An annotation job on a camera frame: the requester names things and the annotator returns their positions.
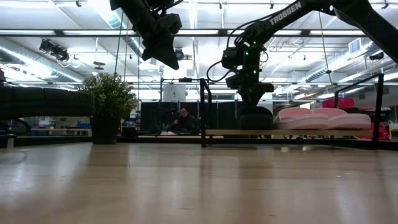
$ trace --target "ceiling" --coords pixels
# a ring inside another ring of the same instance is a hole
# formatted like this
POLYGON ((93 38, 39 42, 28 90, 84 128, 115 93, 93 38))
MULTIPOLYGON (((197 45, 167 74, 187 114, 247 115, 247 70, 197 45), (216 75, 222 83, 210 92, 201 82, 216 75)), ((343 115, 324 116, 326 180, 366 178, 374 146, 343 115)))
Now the ceiling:
MULTIPOLYGON (((183 29, 234 29, 247 21, 283 9, 292 2, 292 0, 186 0, 169 9, 168 12, 179 14, 183 29), (270 9, 270 2, 274 3, 273 9, 270 9)), ((393 26, 398 27, 398 17, 396 17, 398 0, 388 0, 389 7, 386 9, 382 9, 384 0, 371 0, 370 2, 383 18, 393 26)), ((51 77, 9 72, 12 74, 12 78, 10 78, 10 75, 8 79, 13 82, 43 82, 42 85, 34 83, 28 86, 74 89, 73 83, 92 76, 93 72, 113 73, 115 69, 119 74, 125 75, 129 82, 159 82, 161 71, 163 71, 165 78, 206 77, 207 69, 220 60, 226 47, 227 37, 202 36, 193 38, 188 35, 178 36, 174 40, 174 47, 181 48, 185 55, 195 55, 196 66, 192 59, 183 60, 180 61, 180 66, 183 68, 182 72, 174 72, 168 68, 163 69, 164 65, 155 60, 143 62, 139 59, 138 52, 126 44, 124 39, 117 36, 102 37, 99 35, 97 39, 94 35, 90 37, 41 37, 40 35, 31 35, 34 30, 115 29, 117 28, 113 23, 115 20, 118 22, 116 23, 118 27, 122 24, 123 29, 131 29, 130 23, 120 9, 114 12, 110 10, 108 0, 85 0, 80 1, 80 4, 82 7, 77 7, 75 0, 0 1, 0 15, 2 15, 3 21, 0 23, 0 34, 1 30, 19 30, 21 33, 25 30, 25 35, 0 35, 0 47, 12 47, 16 57, 21 55, 30 58, 34 60, 35 64, 44 65, 57 72, 51 77), (50 39, 53 43, 67 48, 71 59, 65 63, 59 63, 51 55, 43 54, 39 50, 43 39, 50 39), (105 63, 104 70, 96 70, 94 61, 105 63), (48 82, 70 82, 71 84, 68 86, 49 85, 48 82)), ((345 24, 336 17, 326 14, 321 14, 321 20, 325 31, 328 29, 357 30, 357 28, 345 24)), ((287 26, 286 29, 321 29, 318 12, 311 12, 303 16, 287 26)), ((143 49, 141 38, 133 38, 137 43, 133 47, 143 49)), ((289 83, 305 82, 305 78, 313 75, 317 68, 325 66, 326 59, 334 60, 341 56, 348 50, 348 44, 356 39, 357 37, 350 36, 350 32, 344 33, 344 31, 341 31, 339 37, 328 36, 324 39, 319 36, 299 37, 294 35, 271 38, 265 44, 269 59, 263 65, 261 80, 281 83, 277 85, 278 91, 275 92, 275 97, 286 98, 289 94, 299 95, 314 91, 319 91, 319 93, 312 97, 322 95, 322 93, 328 92, 327 86, 297 86, 289 83)), ((379 49, 375 46, 366 50, 377 52, 379 49)), ((370 75, 371 72, 379 72, 381 69, 389 71, 394 69, 395 66, 388 57, 384 60, 366 63, 365 61, 360 56, 350 62, 347 62, 347 59, 344 62, 335 62, 333 67, 335 74, 332 73, 332 81, 339 82, 350 75, 364 70, 369 71, 360 77, 356 77, 356 79, 351 79, 358 80, 370 75)), ((210 77, 219 78, 226 72, 221 65, 217 65, 210 71, 210 77)), ((312 82, 329 82, 330 79, 326 77, 321 76, 312 82)), ((140 88, 153 89, 154 87, 141 85, 140 88)))

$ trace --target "wooden shelf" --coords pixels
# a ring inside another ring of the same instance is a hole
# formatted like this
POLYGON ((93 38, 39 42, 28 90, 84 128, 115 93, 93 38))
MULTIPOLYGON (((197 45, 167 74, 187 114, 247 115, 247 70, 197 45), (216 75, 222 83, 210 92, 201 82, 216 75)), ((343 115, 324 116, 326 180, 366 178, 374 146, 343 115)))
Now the wooden shelf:
POLYGON ((217 130, 207 129, 206 135, 323 135, 323 136, 372 136, 372 131, 340 130, 217 130))

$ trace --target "robotic arm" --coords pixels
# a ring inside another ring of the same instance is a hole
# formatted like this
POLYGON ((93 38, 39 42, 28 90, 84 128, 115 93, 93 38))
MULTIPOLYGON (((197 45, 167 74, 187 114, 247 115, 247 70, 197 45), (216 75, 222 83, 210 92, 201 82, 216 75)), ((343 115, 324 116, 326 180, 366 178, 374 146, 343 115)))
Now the robotic arm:
MULTIPOLYGON (((121 7, 134 24, 134 29, 144 39, 144 60, 154 57, 178 69, 173 39, 182 25, 177 14, 166 14, 166 10, 181 2, 182 0, 111 0, 111 7, 113 10, 121 7)), ((226 79, 227 85, 238 90, 244 106, 254 107, 264 93, 274 91, 271 83, 259 82, 260 56, 266 50, 264 44, 278 30, 311 11, 337 16, 358 27, 398 63, 398 45, 394 42, 398 30, 383 19, 368 0, 297 0, 281 11, 246 23, 249 26, 236 38, 235 47, 228 47, 224 51, 221 64, 229 72, 235 73, 226 79)))

